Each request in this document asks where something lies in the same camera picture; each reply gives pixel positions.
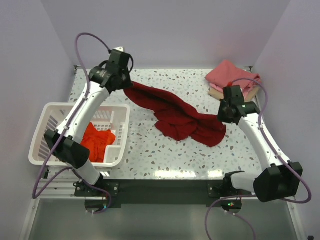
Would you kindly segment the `dark red t-shirt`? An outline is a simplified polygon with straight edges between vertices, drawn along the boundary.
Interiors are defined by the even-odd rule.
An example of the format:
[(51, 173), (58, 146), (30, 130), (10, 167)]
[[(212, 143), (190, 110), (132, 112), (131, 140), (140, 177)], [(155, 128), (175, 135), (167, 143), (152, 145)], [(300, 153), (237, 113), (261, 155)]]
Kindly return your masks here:
[(208, 147), (217, 146), (227, 128), (216, 115), (199, 113), (175, 94), (137, 82), (124, 90), (125, 95), (141, 108), (153, 111), (155, 127), (176, 141), (192, 138)]

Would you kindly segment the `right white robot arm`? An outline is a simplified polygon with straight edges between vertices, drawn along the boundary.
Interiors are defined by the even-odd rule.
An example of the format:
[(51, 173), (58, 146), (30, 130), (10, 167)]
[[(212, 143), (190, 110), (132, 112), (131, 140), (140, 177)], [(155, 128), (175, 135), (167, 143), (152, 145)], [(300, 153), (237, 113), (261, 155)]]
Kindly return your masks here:
[(259, 114), (260, 109), (254, 102), (245, 102), (240, 86), (223, 88), (217, 118), (223, 123), (236, 124), (244, 132), (261, 165), (260, 174), (244, 171), (225, 174), (223, 192), (230, 197), (240, 190), (252, 192), (262, 203), (293, 197), (303, 168), (282, 152)]

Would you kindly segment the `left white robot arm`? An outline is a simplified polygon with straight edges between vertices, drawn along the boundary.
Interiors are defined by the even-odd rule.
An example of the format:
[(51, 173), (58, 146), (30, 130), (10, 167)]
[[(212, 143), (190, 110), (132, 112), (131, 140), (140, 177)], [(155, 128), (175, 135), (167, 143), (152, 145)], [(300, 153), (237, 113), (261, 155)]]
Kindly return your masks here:
[(133, 85), (128, 67), (132, 59), (123, 47), (112, 49), (105, 64), (89, 72), (89, 82), (64, 122), (44, 134), (50, 154), (72, 167), (87, 182), (85, 189), (92, 196), (103, 192), (103, 177), (89, 160), (89, 149), (81, 142), (94, 114), (111, 93)]

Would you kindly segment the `folded beige t-shirt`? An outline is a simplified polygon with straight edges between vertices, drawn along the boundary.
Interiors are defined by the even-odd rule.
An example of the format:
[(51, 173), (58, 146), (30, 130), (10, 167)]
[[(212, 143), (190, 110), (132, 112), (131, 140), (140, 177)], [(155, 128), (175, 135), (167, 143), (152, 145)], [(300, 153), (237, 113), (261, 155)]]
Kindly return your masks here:
[[(210, 83), (209, 85), (210, 85), (210, 90), (208, 91), (208, 94), (217, 100), (222, 100), (224, 98), (223, 89), (219, 86), (212, 84), (212, 83)], [(256, 95), (258, 94), (259, 90), (260, 90), (260, 87), (258, 85), (253, 85), (252, 87), (241, 88), (241, 91), (242, 91), (242, 94), (244, 97), (244, 101), (245, 102), (252, 101), (256, 97)]]

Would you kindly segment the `folded pink t-shirt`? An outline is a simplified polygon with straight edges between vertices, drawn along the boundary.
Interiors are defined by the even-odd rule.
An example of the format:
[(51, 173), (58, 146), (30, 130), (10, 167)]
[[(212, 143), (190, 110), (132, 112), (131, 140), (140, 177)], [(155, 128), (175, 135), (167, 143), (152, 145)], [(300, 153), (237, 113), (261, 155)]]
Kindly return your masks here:
[[(237, 79), (253, 79), (257, 82), (262, 82), (261, 77), (258, 73), (251, 73), (249, 71), (243, 70), (236, 67), (231, 61), (223, 60), (215, 69), (209, 72), (205, 76), (205, 80), (209, 84), (214, 84), (223, 88), (227, 86), (228, 82), (237, 80)], [(240, 88), (252, 87), (257, 85), (255, 82), (249, 80), (239, 80), (234, 85), (239, 85)]]

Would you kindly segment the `orange t-shirt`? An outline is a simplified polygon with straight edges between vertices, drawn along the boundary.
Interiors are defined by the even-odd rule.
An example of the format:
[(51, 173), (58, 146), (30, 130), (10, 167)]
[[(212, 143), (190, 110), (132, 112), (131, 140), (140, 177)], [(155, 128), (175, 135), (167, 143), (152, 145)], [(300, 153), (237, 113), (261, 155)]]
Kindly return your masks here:
[(81, 145), (89, 149), (89, 160), (92, 163), (103, 163), (106, 147), (112, 145), (116, 136), (108, 130), (97, 130), (90, 122), (87, 126)]

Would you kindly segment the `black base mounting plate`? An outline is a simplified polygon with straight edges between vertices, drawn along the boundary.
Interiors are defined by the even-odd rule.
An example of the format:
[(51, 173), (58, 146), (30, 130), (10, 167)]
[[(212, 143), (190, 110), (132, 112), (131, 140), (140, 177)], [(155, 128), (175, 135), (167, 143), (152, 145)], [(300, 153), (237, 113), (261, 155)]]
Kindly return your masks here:
[(87, 209), (101, 210), (122, 205), (205, 205), (228, 196), (249, 195), (223, 180), (104, 180), (99, 190), (82, 181), (75, 182), (74, 196), (84, 198)]

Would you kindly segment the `aluminium extrusion rail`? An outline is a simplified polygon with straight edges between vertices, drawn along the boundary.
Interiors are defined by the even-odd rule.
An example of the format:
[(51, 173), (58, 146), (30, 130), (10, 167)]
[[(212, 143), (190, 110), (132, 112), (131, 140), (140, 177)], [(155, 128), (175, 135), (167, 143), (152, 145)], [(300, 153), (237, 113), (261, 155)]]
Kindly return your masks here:
[[(44, 188), (44, 191), (40, 194), (42, 197), (47, 197), (47, 198), (54, 198), (54, 197), (76, 197), (75, 196), (75, 187), (73, 186), (73, 184), (75, 182), (78, 182), (74, 179), (71, 179), (69, 181), (56, 181), (56, 182), (51, 182), (48, 186), (45, 186), (45, 184), (48, 181), (45, 180), (43, 182), (40, 183), (39, 187), (40, 188)], [(227, 184), (228, 186), (231, 186), (231, 181), (230, 180), (223, 180), (223, 182), (225, 184)], [(99, 186), (101, 186), (102, 184), (98, 185), (98, 186), (89, 186), (89, 187), (93, 187), (96, 190), (99, 190)], [(248, 192), (250, 192), (250, 196), (253, 194), (252, 190), (246, 190)]]

